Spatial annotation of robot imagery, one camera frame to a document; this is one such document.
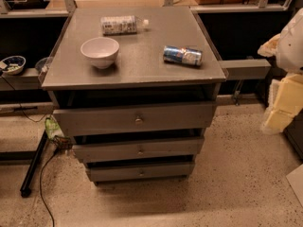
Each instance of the floor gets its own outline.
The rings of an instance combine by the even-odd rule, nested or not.
[[[188,178],[102,183],[95,186],[73,154],[59,153],[45,168],[42,189],[58,227],[90,226],[303,226],[303,207],[286,175],[302,162],[282,135],[259,131],[264,106],[220,100],[205,143]],[[39,121],[46,109],[26,111]],[[0,148],[35,149],[45,119],[0,113]],[[51,156],[48,145],[22,198],[28,165],[0,166],[0,226],[52,226],[39,195],[39,173]]]

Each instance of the white bottle cap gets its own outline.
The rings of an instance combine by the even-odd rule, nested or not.
[[[150,24],[150,21],[148,19],[143,20],[143,27],[147,28]]]

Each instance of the gray countertop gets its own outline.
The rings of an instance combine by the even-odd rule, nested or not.
[[[80,47],[89,39],[103,36],[102,16],[119,15],[148,19],[150,29],[109,36],[120,44],[116,63],[107,69],[97,69],[88,64]],[[202,66],[164,62],[165,45],[202,50]],[[102,8],[76,9],[42,87],[80,90],[223,81],[223,70],[189,8]]]

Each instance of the can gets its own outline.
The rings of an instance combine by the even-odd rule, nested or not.
[[[164,47],[163,60],[174,63],[201,66],[202,51],[166,45]]]

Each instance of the drawer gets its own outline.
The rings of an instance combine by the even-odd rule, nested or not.
[[[176,155],[196,155],[204,137],[153,139],[105,144],[75,145],[73,151],[82,163],[143,159]]]
[[[87,169],[86,174],[91,182],[108,182],[118,180],[187,176],[191,174],[193,168],[193,162],[113,168],[97,167]]]
[[[215,102],[56,110],[66,136],[209,127]]]

